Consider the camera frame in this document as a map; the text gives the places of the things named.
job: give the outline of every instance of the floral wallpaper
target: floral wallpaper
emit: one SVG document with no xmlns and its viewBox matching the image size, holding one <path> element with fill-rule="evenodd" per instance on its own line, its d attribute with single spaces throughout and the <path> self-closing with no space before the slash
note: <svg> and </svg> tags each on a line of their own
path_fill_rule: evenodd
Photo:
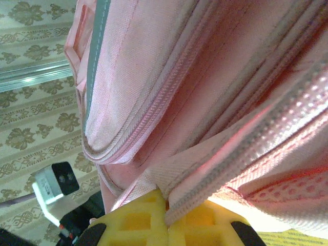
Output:
<svg viewBox="0 0 328 246">
<path fill-rule="evenodd" d="M 0 93 L 0 202 L 33 192 L 31 173 L 68 161 L 80 185 L 77 202 L 99 191 L 94 164 L 85 159 L 73 77 Z M 2 208 L 0 227 L 40 246 L 55 246 L 59 228 L 36 199 Z"/>
<path fill-rule="evenodd" d="M 64 60 L 76 0 L 0 1 L 0 73 Z"/>
</svg>

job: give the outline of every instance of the yellow plastic object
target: yellow plastic object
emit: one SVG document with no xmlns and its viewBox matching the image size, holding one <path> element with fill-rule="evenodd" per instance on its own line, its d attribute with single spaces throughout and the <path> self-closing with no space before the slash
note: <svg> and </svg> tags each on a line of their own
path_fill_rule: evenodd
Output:
<svg viewBox="0 0 328 246">
<path fill-rule="evenodd" d="M 231 222 L 247 221 L 215 203 L 205 201 L 169 228 L 165 212 L 166 201 L 156 190 L 97 219 L 89 228 L 106 224 L 97 246 L 244 246 Z"/>
</svg>

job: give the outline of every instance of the pink backpack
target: pink backpack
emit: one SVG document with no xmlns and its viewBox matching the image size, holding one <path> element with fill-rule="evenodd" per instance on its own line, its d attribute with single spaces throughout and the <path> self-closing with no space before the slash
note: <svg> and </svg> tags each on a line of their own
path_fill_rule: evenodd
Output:
<svg viewBox="0 0 328 246">
<path fill-rule="evenodd" d="M 65 45 L 106 211 L 160 188 L 328 238 L 325 0 L 78 0 Z"/>
</svg>

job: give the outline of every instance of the electrical cord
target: electrical cord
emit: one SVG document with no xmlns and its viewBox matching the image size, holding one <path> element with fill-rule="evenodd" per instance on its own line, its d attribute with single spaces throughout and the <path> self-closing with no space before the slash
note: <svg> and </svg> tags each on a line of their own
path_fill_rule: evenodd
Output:
<svg viewBox="0 0 328 246">
<path fill-rule="evenodd" d="M 31 194 L 28 194 L 28 195 L 25 195 L 25 196 L 21 196 L 21 197 L 12 199 L 12 200 L 0 202 L 0 209 L 1 208 L 9 207 L 9 206 L 11 206 L 13 204 L 17 204 L 17 203 L 21 203 L 23 201 L 30 200 L 32 198 L 35 198 L 35 194 L 34 193 L 31 193 Z"/>
</svg>

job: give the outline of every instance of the gray reflective trim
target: gray reflective trim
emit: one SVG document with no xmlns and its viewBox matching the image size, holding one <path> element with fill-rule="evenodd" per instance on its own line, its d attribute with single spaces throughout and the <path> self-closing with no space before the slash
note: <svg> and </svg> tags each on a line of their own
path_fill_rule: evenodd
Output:
<svg viewBox="0 0 328 246">
<path fill-rule="evenodd" d="M 97 1 L 94 24 L 93 24 L 92 39 L 90 43 L 90 54 L 89 54 L 88 72 L 87 72 L 87 89 L 86 89 L 87 110 L 86 110 L 86 117 L 83 122 L 83 132 L 85 132 L 86 123 L 90 114 L 93 86 L 94 86 L 94 81 L 97 71 L 97 64 L 99 60 L 101 44 L 103 42 L 110 2 L 111 2 L 110 0 Z"/>
</svg>

